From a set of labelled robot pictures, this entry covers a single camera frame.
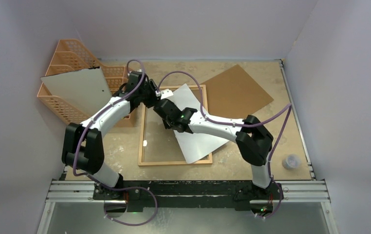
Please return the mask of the clear acrylic frame pane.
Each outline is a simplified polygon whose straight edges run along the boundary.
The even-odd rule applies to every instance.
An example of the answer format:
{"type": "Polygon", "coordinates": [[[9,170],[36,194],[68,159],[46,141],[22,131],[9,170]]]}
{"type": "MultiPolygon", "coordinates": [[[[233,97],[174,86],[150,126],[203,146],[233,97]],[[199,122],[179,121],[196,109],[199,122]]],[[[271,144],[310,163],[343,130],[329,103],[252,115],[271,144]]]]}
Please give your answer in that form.
{"type": "Polygon", "coordinates": [[[172,129],[165,129],[162,119],[141,105],[139,166],[187,165],[172,129]]]}

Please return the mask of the street scene photo print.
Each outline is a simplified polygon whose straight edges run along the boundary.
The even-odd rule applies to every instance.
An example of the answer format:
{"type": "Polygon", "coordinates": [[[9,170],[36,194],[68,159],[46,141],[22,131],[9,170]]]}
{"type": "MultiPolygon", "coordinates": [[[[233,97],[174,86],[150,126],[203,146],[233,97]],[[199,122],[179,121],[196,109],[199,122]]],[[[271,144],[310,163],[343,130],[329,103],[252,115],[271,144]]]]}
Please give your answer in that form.
{"type": "MultiPolygon", "coordinates": [[[[162,86],[160,90],[170,89],[174,93],[171,99],[176,106],[183,110],[186,107],[200,110],[203,105],[208,110],[208,98],[204,85],[162,86]]],[[[224,138],[208,134],[190,134],[175,132],[175,137],[180,145],[181,151],[188,164],[195,163],[228,142],[224,138]]]]}

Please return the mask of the wooden picture frame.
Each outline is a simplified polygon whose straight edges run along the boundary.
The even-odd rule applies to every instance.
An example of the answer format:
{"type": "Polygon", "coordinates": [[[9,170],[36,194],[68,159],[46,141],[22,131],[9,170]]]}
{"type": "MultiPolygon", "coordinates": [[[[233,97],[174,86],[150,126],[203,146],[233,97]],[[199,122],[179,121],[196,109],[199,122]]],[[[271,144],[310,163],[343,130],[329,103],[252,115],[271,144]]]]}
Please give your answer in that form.
{"type": "MultiPolygon", "coordinates": [[[[185,107],[208,109],[205,85],[162,86],[181,110],[185,107]]],[[[141,105],[139,166],[212,164],[213,151],[223,145],[207,134],[179,133],[166,129],[152,108],[141,105]]]]}

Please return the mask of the brown frame backing board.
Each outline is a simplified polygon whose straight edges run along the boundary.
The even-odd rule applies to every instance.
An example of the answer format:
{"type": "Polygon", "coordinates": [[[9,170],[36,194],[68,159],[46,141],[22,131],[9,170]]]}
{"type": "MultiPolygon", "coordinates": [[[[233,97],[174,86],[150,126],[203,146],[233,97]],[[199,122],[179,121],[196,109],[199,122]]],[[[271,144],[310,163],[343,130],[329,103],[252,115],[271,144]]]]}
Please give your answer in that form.
{"type": "Polygon", "coordinates": [[[239,65],[202,83],[208,111],[226,118],[245,118],[273,102],[273,98],[239,65]]]}

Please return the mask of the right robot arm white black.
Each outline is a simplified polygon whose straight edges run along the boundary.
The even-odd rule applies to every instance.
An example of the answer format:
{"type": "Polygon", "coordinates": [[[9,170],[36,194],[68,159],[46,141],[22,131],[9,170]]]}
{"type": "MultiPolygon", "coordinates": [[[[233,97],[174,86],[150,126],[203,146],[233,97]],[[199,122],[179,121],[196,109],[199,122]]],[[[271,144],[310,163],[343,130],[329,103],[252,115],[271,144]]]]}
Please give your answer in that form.
{"type": "Polygon", "coordinates": [[[245,119],[227,119],[210,115],[203,106],[180,109],[167,98],[157,102],[153,110],[167,129],[206,134],[236,143],[242,158],[251,166],[253,194],[265,198],[271,193],[269,160],[274,151],[274,137],[257,117],[248,115],[245,119]]]}

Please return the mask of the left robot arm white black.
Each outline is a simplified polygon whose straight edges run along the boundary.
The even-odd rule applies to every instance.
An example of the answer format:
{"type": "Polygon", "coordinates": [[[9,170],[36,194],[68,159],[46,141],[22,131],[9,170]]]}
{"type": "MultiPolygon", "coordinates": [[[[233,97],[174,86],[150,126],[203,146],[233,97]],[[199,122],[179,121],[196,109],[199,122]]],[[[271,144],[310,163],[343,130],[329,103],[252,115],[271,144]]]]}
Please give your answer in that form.
{"type": "Polygon", "coordinates": [[[113,93],[107,104],[81,123],[70,123],[65,130],[62,162],[74,176],[89,176],[101,183],[111,199],[124,194],[123,176],[105,162],[103,137],[141,103],[147,107],[159,101],[156,83],[144,72],[132,71],[128,81],[113,93]]]}

